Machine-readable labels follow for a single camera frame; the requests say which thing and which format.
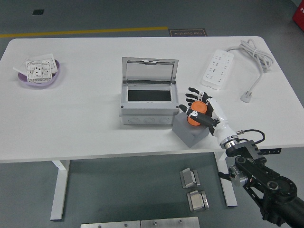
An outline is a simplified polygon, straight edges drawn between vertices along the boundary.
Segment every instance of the power cord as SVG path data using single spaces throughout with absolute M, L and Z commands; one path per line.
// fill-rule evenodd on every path
M 251 86 L 251 88 L 241 96 L 242 101 L 249 103 L 250 99 L 251 99 L 251 94 L 252 94 L 253 88 L 261 80 L 264 71 L 265 71 L 265 73 L 267 73 L 268 69 L 274 63 L 274 59 L 270 56 L 270 54 L 268 54 L 264 51 L 258 50 L 256 48 L 256 44 L 254 43 L 254 41 L 252 39 L 249 39 L 247 42 L 241 40 L 241 44 L 239 46 L 230 47 L 226 51 L 231 51 L 231 50 L 246 51 L 258 64 L 258 67 L 260 70 L 260 76 L 255 81 L 255 83 Z

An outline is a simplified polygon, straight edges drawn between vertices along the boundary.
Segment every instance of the orange component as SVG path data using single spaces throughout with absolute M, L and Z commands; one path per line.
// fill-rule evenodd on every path
M 195 101 L 192 103 L 191 109 L 205 114 L 207 111 L 207 105 L 202 101 Z M 187 120 L 188 120 L 188 123 L 190 123 L 192 126 L 200 125 L 200 123 L 196 122 L 195 120 L 192 120 L 189 116 L 188 116 Z

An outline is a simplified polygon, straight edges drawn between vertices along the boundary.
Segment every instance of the robotic arm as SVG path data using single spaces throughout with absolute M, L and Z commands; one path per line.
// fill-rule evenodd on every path
M 257 147 L 257 144 L 265 139 L 264 133 L 259 130 L 233 131 L 214 98 L 193 88 L 189 90 L 196 93 L 196 95 L 186 94 L 191 98 L 186 99 L 189 106 L 196 100 L 202 101 L 207 105 L 207 112 L 202 114 L 184 105 L 180 105 L 180 109 L 191 119 L 209 127 L 211 134 L 217 137 L 219 145 L 226 150 L 228 157 L 236 156 L 235 164 L 229 167 L 229 173 L 219 172 L 219 177 L 237 186 L 243 186 L 260 207 L 263 220 L 278 226 L 286 222 L 291 227 L 304 228 L 304 201 L 296 196 L 296 185 L 290 179 L 265 166 L 266 158 L 263 155 L 266 153 Z M 263 139 L 254 142 L 238 138 L 239 134 L 247 131 L 260 132 Z M 259 198 L 253 189 L 263 193 L 263 198 Z

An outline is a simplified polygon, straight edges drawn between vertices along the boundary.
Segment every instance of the electrical box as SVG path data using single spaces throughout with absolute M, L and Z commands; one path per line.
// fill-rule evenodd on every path
M 178 60 L 123 57 L 123 124 L 172 124 L 179 113 Z

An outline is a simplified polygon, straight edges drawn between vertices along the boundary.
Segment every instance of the gray floor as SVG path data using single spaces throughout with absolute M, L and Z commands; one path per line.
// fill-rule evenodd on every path
M 243 1 L 3 1 L 0 33 L 167 26 L 205 28 L 209 36 L 261 36 L 301 103 L 304 103 L 304 32 L 292 21 L 290 0 Z M 45 9 L 32 16 L 34 9 Z M 169 36 L 167 31 L 99 33 L 73 37 Z M 0 55 L 13 38 L 0 38 Z M 294 120 L 294 131 L 297 134 Z M 268 167 L 289 177 L 304 199 L 302 148 L 267 157 Z M 179 171 L 199 171 L 210 210 L 190 213 Z M 0 164 L 1 228 L 79 228 L 82 223 L 198 216 L 201 227 L 275 227 L 235 188 L 238 207 L 227 208 L 212 153 L 72 161 L 64 218 L 49 221 L 57 169 L 52 162 Z

